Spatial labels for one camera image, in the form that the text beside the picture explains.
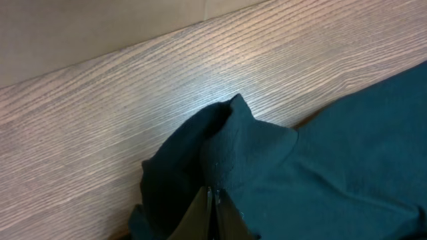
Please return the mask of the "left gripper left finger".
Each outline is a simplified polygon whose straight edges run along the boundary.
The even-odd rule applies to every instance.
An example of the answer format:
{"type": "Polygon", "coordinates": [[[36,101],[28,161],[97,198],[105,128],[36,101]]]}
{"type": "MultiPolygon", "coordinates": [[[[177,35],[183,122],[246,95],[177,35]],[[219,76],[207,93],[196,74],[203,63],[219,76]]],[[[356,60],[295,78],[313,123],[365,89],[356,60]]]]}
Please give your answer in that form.
{"type": "Polygon", "coordinates": [[[201,187],[167,240],[209,240],[213,193],[210,187],[201,187]]]}

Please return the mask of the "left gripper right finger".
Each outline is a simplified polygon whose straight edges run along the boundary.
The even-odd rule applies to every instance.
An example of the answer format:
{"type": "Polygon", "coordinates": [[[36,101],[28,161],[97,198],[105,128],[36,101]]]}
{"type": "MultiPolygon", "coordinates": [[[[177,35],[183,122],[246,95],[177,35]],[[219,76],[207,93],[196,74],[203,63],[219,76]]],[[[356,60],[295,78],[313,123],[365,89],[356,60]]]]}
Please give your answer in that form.
{"type": "Polygon", "coordinates": [[[215,193],[216,239],[254,240],[254,235],[246,226],[240,212],[225,190],[215,193]]]}

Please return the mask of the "black t-shirt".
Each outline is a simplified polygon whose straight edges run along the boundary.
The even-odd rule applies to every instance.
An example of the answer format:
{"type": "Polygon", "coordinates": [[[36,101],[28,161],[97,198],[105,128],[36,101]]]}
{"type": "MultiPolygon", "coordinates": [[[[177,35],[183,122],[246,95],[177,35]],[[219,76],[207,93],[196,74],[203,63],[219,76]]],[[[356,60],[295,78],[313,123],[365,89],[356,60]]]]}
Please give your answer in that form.
{"type": "Polygon", "coordinates": [[[241,95],[204,107],[142,163],[129,239],[167,239],[198,191],[227,193],[256,239],[426,238],[426,64],[343,97],[301,127],[241,95]]]}

